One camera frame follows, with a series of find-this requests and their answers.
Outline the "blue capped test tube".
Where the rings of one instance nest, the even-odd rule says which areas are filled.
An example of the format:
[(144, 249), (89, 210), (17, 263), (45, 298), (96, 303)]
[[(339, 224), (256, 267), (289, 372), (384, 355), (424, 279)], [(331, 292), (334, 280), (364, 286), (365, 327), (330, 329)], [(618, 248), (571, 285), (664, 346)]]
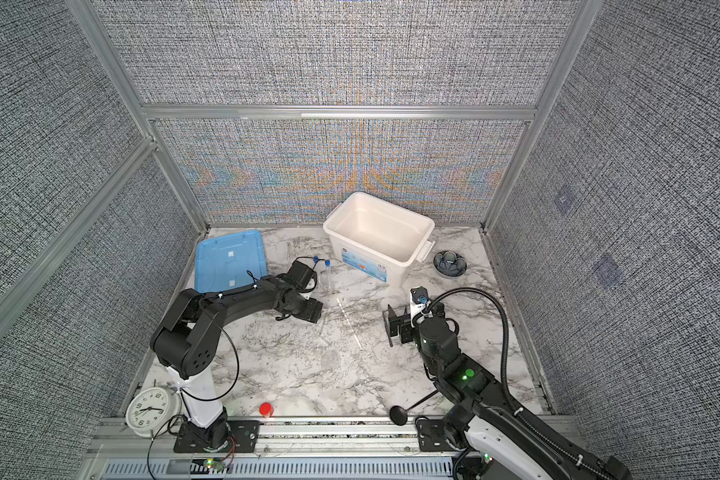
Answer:
[(332, 267), (331, 267), (330, 260), (324, 261), (324, 269), (323, 269), (322, 275), (321, 275), (321, 282), (324, 287), (325, 295), (330, 296), (333, 293), (333, 278), (332, 278)]
[(314, 257), (313, 257), (313, 262), (314, 262), (314, 265), (313, 265), (313, 273), (314, 273), (314, 275), (313, 275), (313, 276), (314, 276), (314, 280), (315, 280), (315, 283), (316, 283), (316, 284), (319, 282), (319, 273), (320, 273), (320, 272), (319, 272), (318, 266), (319, 266), (319, 264), (321, 263), (321, 261), (322, 261), (322, 260), (320, 259), (319, 256), (314, 256)]

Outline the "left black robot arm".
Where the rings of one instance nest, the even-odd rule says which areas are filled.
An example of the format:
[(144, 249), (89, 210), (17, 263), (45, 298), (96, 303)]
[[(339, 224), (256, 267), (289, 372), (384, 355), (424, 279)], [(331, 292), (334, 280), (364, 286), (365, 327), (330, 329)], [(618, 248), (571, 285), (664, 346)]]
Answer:
[(318, 286), (318, 257), (305, 264), (301, 257), (287, 272), (253, 278), (246, 286), (201, 293), (181, 291), (152, 334), (150, 348), (167, 369), (185, 409), (180, 444), (208, 452), (231, 447), (223, 399), (233, 388), (216, 391), (211, 363), (225, 327), (250, 315), (274, 311), (275, 320), (297, 319), (316, 324), (323, 303), (311, 296)]

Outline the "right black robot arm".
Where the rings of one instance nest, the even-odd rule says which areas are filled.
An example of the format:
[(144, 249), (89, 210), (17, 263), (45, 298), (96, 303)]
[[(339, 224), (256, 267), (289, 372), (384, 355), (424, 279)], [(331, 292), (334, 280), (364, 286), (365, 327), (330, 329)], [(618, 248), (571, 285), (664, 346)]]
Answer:
[(413, 342), (436, 391), (452, 407), (443, 419), (444, 437), (495, 460), (520, 479), (630, 479), (611, 456), (602, 460), (554, 430), (508, 393), (505, 385), (462, 352), (459, 326), (444, 316), (413, 318), (409, 310), (383, 313), (389, 338)]

